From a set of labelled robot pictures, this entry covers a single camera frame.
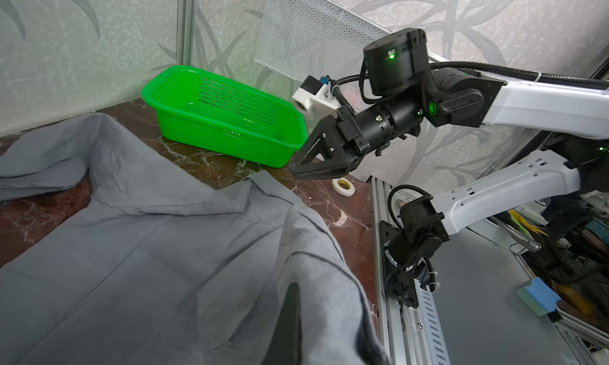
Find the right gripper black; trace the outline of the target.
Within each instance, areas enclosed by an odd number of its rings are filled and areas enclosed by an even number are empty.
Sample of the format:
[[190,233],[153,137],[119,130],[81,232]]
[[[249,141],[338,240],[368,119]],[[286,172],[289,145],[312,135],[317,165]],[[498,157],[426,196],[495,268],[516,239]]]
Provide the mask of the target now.
[[370,143],[353,118],[324,117],[290,160],[296,180],[338,179],[359,167]]

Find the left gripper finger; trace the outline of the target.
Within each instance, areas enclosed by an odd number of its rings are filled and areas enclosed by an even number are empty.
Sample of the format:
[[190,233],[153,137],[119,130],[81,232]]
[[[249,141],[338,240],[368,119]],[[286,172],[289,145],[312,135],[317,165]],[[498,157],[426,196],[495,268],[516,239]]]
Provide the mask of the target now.
[[282,309],[262,364],[299,365],[302,357],[301,339],[300,287],[293,282],[285,293]]

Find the grey long sleeve shirt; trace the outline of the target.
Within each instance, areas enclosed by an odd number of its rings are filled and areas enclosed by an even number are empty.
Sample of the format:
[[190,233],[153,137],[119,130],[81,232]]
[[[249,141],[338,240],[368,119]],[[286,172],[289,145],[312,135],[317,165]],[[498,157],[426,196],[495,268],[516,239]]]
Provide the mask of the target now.
[[1,198],[89,205],[1,269],[4,364],[262,364],[300,287],[300,364],[387,364],[363,286],[321,216],[265,171],[220,190],[105,114],[25,134]]

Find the green plastic basket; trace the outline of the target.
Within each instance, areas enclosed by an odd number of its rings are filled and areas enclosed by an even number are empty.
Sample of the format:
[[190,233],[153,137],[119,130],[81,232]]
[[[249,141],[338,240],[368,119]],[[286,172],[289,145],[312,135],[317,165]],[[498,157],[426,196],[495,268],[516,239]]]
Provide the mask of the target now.
[[199,68],[168,68],[141,97],[166,139],[272,168],[284,167],[308,137],[291,103]]

